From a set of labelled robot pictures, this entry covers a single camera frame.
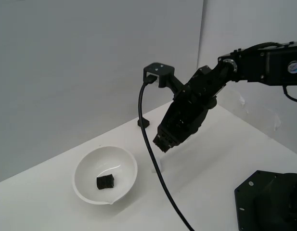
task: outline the black robotic arm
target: black robotic arm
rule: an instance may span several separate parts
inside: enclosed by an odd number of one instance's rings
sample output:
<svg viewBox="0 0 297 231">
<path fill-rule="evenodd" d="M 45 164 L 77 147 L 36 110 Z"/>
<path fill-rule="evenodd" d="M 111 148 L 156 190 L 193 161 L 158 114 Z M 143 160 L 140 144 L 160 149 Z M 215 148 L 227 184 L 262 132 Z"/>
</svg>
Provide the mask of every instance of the black robotic arm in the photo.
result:
<svg viewBox="0 0 297 231">
<path fill-rule="evenodd" d="M 175 76 L 174 68 L 153 63 L 144 68 L 143 80 L 157 76 L 159 87 L 174 93 L 170 105 L 154 139 L 163 152 L 184 142 L 202 125 L 208 110 L 216 106 L 216 96 L 229 81 L 246 80 L 269 86 L 297 85 L 297 42 L 262 43 L 248 49 L 234 50 L 218 58 L 217 66 L 199 68 L 183 85 Z"/>
</svg>

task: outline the white table surface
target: white table surface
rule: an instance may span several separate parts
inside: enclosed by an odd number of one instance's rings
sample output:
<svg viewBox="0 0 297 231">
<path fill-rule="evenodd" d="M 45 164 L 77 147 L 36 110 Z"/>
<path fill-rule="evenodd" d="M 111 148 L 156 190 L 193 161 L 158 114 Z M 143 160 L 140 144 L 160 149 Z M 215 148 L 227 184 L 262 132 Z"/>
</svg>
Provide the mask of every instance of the white table surface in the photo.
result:
<svg viewBox="0 0 297 231">
<path fill-rule="evenodd" d="M 146 115 L 152 141 L 169 104 Z M 113 205 L 90 205 L 72 188 L 76 165 L 104 145 L 138 162 L 131 191 Z M 177 205 L 197 231 L 237 231 L 234 189 L 256 170 L 297 173 L 297 154 L 217 106 L 199 132 L 161 154 Z M 0 183 L 0 231 L 187 230 L 166 198 L 134 119 Z"/>
</svg>

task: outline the sticker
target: sticker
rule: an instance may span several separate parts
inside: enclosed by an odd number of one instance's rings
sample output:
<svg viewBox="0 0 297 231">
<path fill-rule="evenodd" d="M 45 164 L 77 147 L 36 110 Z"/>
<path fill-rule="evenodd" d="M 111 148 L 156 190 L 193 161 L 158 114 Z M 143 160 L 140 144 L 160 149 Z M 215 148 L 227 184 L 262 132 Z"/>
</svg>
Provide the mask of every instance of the sticker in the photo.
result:
<svg viewBox="0 0 297 231">
<path fill-rule="evenodd" d="M 287 66 L 287 70 L 291 74 L 297 73 L 297 61 L 291 61 Z"/>
</svg>

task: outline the black cable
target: black cable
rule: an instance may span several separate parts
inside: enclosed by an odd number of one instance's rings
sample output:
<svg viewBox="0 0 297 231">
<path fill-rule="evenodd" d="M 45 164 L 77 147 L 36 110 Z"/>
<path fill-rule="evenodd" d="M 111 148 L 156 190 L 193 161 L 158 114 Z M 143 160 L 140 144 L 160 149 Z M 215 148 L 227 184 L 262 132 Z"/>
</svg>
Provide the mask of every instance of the black cable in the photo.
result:
<svg viewBox="0 0 297 231">
<path fill-rule="evenodd" d="M 261 44 L 258 44 L 258 45 L 255 45 L 255 46 L 252 46 L 252 47 L 249 47 L 249 48 L 243 50 L 242 54 L 250 53 L 253 51 L 257 51 L 258 49 L 263 49 L 263 48 L 272 47 L 272 46 L 282 47 L 283 45 L 280 43 L 277 43 L 277 42 L 264 42 L 264 43 L 261 43 Z"/>
<path fill-rule="evenodd" d="M 172 206 L 174 207 L 175 211 L 177 212 L 178 216 L 182 219 L 183 223 L 187 226 L 187 228 L 190 230 L 190 231 L 194 231 L 194 229 L 191 227 L 191 225 L 188 223 L 188 221 L 186 220 L 186 218 L 183 216 L 183 214 L 181 213 L 181 211 L 178 209 L 177 205 L 175 204 L 175 201 L 173 200 L 171 194 L 169 193 L 168 191 L 168 188 L 163 180 L 163 177 L 162 177 L 162 174 L 160 172 L 160 169 L 159 169 L 159 166 L 158 166 L 158 163 L 155 159 L 155 156 L 154 156 L 154 153 L 153 153 L 153 150 L 149 144 L 149 141 L 148 141 L 148 137 L 147 137 L 147 134 L 146 134 L 146 131 L 145 131 L 145 128 L 143 126 L 143 114 L 142 114 L 142 99 L 143 99 L 143 93 L 144 93 L 144 89 L 145 87 L 147 86 L 147 83 L 143 83 L 142 87 L 141 87 L 141 90 L 140 90 L 140 95 L 139 95 L 139 104 L 138 104 L 138 111 L 139 111 L 139 120 L 140 120 L 140 127 L 141 127 L 141 130 L 142 130 L 142 134 L 143 134 L 143 137 L 144 137 L 144 141 L 145 141 L 145 144 L 146 144 L 146 147 L 148 149 L 148 152 L 149 152 L 149 155 L 152 159 L 152 162 L 154 164 L 154 167 L 156 169 L 156 173 L 159 177 L 159 180 L 160 180 L 160 183 L 162 185 L 162 188 L 164 190 L 164 192 L 166 193 L 169 201 L 171 202 Z"/>
<path fill-rule="evenodd" d="M 289 99 L 292 100 L 292 101 L 297 102 L 297 99 L 296 99 L 296 98 L 293 98 L 292 96 L 290 96 L 290 95 L 288 94 L 286 87 L 287 87 L 287 86 L 283 86 L 283 92 L 284 92 L 284 94 L 286 95 L 286 97 L 289 98 Z"/>
</svg>

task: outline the white backdrop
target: white backdrop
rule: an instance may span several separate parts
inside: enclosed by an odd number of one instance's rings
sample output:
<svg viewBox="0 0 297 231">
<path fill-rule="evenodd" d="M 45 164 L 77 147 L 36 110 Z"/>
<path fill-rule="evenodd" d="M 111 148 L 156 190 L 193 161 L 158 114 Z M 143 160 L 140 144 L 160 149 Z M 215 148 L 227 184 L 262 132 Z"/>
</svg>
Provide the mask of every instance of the white backdrop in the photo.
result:
<svg viewBox="0 0 297 231">
<path fill-rule="evenodd" d="M 266 41 L 297 41 L 297 0 L 205 1 L 199 66 L 213 68 L 219 56 Z M 297 98 L 297 87 L 288 90 Z M 244 108 L 232 104 L 239 95 L 245 100 Z M 232 83 L 218 99 L 221 106 L 297 153 L 297 103 L 287 99 L 281 87 Z M 281 126 L 274 131 L 273 124 L 279 123 L 276 118 Z"/>
<path fill-rule="evenodd" d="M 196 70 L 203 0 L 0 0 L 0 181 L 137 117 L 152 62 Z M 171 100 L 151 89 L 145 111 Z"/>
</svg>

